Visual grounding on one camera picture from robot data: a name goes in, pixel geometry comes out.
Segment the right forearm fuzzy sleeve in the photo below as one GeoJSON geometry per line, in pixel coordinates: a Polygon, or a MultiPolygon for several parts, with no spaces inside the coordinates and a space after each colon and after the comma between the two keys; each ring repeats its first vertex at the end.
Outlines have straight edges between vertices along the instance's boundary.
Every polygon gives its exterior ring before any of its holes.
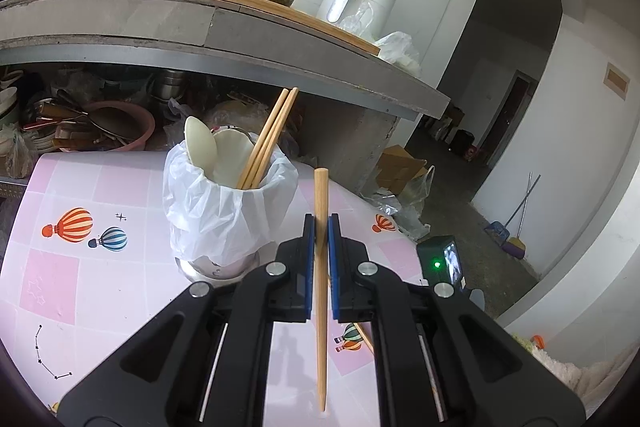
{"type": "Polygon", "coordinates": [[[613,392],[639,351],[639,341],[635,341],[611,360],[578,367],[574,363],[561,362],[550,357],[533,338],[525,339],[516,334],[512,334],[512,337],[582,400],[587,417],[590,417],[613,392]]]}

